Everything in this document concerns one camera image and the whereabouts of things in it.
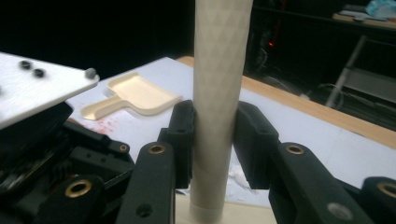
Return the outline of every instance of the black machine part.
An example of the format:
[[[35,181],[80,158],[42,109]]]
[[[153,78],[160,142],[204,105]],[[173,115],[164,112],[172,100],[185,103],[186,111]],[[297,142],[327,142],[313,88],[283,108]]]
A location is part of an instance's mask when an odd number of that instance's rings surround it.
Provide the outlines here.
[[[67,160],[78,167],[73,169],[78,174],[43,200],[35,221],[60,211],[51,206],[53,199],[65,212],[73,209],[67,206],[70,198],[64,197],[64,188],[82,179],[98,189],[86,192],[87,202],[80,198],[80,206],[87,206],[75,223],[175,223],[176,189],[187,187],[191,179],[193,121],[192,101],[177,104],[169,128],[161,130],[157,142],[141,148],[135,166],[129,153],[120,151],[123,143],[65,125],[62,132],[72,136],[74,149]],[[234,149],[251,188],[269,189],[279,224],[396,223],[394,180],[370,177],[362,189],[337,180],[309,148],[280,143],[276,129],[254,105],[238,106]],[[78,182],[72,192],[84,190],[89,185],[84,183]]]
[[[247,181],[253,189],[269,189],[277,223],[396,223],[394,180],[370,177],[362,190],[354,189],[334,178],[307,147],[278,143],[271,123],[244,102],[234,136]]]

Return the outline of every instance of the cream plastic tray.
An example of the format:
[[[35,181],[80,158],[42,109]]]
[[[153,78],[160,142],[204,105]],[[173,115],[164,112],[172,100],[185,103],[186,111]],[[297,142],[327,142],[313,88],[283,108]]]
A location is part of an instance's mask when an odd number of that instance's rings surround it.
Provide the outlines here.
[[[81,108],[84,119],[98,120],[124,107],[130,107],[141,115],[156,115],[182,98],[155,86],[137,73],[116,77],[108,82],[107,87],[114,95]]]

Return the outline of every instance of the red stain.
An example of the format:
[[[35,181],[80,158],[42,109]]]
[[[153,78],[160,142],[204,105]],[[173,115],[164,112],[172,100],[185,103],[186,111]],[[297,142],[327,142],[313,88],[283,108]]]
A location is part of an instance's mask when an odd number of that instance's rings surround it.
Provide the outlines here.
[[[100,119],[97,121],[98,128],[90,128],[92,131],[101,134],[113,133],[114,121]]]

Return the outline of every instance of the black screw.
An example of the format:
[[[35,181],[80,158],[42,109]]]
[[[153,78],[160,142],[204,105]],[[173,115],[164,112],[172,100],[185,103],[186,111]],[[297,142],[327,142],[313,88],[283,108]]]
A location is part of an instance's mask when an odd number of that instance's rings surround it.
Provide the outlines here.
[[[20,61],[20,67],[25,70],[29,70],[32,67],[32,64],[28,61]]]
[[[33,70],[33,74],[35,75],[35,77],[43,77],[45,75],[45,72],[43,69],[35,69]]]

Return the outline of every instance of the white table surface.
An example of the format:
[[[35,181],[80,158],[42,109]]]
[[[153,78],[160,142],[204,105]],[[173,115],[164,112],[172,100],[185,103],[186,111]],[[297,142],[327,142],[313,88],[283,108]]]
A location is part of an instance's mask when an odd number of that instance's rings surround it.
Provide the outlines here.
[[[183,100],[192,99],[193,69],[183,63],[161,58],[119,76],[130,72],[137,72],[148,81],[182,95]],[[74,107],[71,118],[90,130],[128,144],[131,147],[130,154],[136,161],[140,148],[156,141],[160,129],[168,127],[172,108],[151,117],[125,108],[97,121],[84,119],[79,112],[84,105],[111,95],[106,86],[109,80],[101,80],[95,88],[67,100]],[[368,176],[396,179],[396,150],[245,89],[241,90],[240,100],[254,104],[261,110],[279,132],[281,142],[295,142],[310,148],[334,177],[358,188]],[[226,201],[270,205],[267,190],[248,188],[234,153]]]

